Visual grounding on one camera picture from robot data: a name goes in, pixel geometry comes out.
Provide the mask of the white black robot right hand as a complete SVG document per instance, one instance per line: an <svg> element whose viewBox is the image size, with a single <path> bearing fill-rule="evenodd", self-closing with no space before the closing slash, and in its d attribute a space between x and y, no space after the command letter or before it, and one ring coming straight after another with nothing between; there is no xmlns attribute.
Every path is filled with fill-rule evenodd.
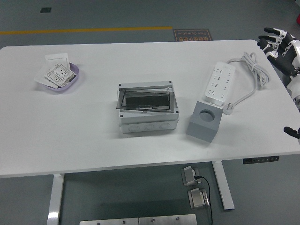
<svg viewBox="0 0 300 225"><path fill-rule="evenodd" d="M270 63L283 75L284 86L296 104L300 103L300 41L289 32L264 28L268 35L259 36L257 45Z"/></svg>

